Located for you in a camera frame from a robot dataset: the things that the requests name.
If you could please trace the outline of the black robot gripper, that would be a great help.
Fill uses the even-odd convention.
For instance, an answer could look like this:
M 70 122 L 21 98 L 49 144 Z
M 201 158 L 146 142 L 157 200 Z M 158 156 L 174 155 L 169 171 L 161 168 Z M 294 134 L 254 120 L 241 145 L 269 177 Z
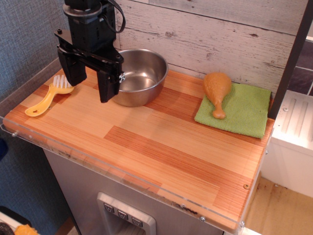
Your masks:
M 97 72 L 100 101 L 108 102 L 119 93 L 119 76 L 123 57 L 114 48 L 116 35 L 115 11 L 122 13 L 119 5 L 63 5 L 69 30 L 58 29 L 58 56 L 65 76 L 71 86 L 87 78 L 88 66 Z

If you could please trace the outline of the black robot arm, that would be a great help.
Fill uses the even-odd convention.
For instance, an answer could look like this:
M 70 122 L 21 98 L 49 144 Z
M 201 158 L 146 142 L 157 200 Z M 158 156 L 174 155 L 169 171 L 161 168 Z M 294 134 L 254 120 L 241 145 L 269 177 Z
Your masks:
M 55 31 L 59 61 L 68 82 L 76 86 L 86 79 L 86 68 L 96 71 L 102 103 L 118 94 L 124 79 L 124 58 L 113 43 L 126 22 L 119 30 L 115 28 L 116 11 L 123 12 L 114 0 L 67 0 L 63 12 L 69 30 Z

